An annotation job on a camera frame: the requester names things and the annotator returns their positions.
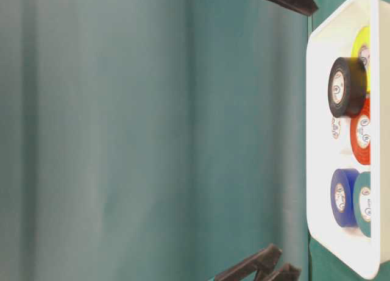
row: teal fabric backdrop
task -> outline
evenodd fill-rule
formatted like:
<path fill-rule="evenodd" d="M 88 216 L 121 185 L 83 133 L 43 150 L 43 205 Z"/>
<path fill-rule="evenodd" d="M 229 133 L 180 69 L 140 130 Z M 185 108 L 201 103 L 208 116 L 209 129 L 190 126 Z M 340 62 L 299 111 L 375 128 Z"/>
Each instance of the teal fabric backdrop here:
<path fill-rule="evenodd" d="M 262 0 L 0 0 L 0 278 L 308 278 L 307 19 Z"/>

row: red tape roll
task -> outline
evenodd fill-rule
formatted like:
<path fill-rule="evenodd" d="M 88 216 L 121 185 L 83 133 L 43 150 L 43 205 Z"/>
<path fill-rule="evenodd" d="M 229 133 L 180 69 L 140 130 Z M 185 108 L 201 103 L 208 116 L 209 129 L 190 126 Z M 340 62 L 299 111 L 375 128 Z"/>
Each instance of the red tape roll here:
<path fill-rule="evenodd" d="M 371 163 L 370 99 L 367 98 L 359 115 L 351 119 L 351 147 L 360 164 Z"/>

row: green tape roll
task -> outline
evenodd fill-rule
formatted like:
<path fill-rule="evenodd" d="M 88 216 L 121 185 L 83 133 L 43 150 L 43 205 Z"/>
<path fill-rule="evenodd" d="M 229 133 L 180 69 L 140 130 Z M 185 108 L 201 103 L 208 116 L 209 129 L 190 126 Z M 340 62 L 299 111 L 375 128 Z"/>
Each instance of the green tape roll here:
<path fill-rule="evenodd" d="M 360 230 L 371 237 L 371 173 L 361 173 L 353 188 L 353 211 Z"/>

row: black tape roll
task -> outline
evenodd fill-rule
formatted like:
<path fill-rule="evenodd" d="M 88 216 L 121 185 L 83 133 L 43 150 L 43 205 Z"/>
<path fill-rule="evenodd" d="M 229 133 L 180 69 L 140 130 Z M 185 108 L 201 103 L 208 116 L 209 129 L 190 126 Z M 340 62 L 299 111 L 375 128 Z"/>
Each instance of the black tape roll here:
<path fill-rule="evenodd" d="M 339 57 L 329 75 L 328 101 L 335 118 L 359 114 L 367 92 L 364 63 L 357 57 Z"/>

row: printed label on tape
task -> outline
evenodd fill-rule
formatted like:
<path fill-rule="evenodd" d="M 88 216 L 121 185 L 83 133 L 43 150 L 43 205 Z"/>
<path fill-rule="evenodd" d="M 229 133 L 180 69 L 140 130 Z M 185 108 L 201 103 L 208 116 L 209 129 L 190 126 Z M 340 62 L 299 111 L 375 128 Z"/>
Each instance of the printed label on tape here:
<path fill-rule="evenodd" d="M 368 69 L 370 67 L 370 48 L 367 45 L 363 45 L 359 49 L 359 59 L 364 63 L 364 67 Z"/>
<path fill-rule="evenodd" d="M 346 192 L 344 191 L 344 187 L 341 183 L 336 185 L 335 190 L 335 201 L 336 207 L 340 212 L 343 212 L 346 208 Z"/>
<path fill-rule="evenodd" d="M 331 119 L 331 135 L 333 138 L 338 139 L 341 133 L 341 120 L 333 117 Z"/>
<path fill-rule="evenodd" d="M 370 119 L 366 115 L 359 117 L 356 126 L 356 138 L 360 148 L 367 148 L 371 141 Z"/>
<path fill-rule="evenodd" d="M 360 213 L 366 222 L 371 222 L 371 190 L 362 187 L 359 196 Z"/>
<path fill-rule="evenodd" d="M 342 72 L 337 71 L 335 76 L 333 77 L 333 83 L 331 86 L 331 92 L 333 100 L 336 104 L 339 104 L 344 96 L 344 75 Z"/>

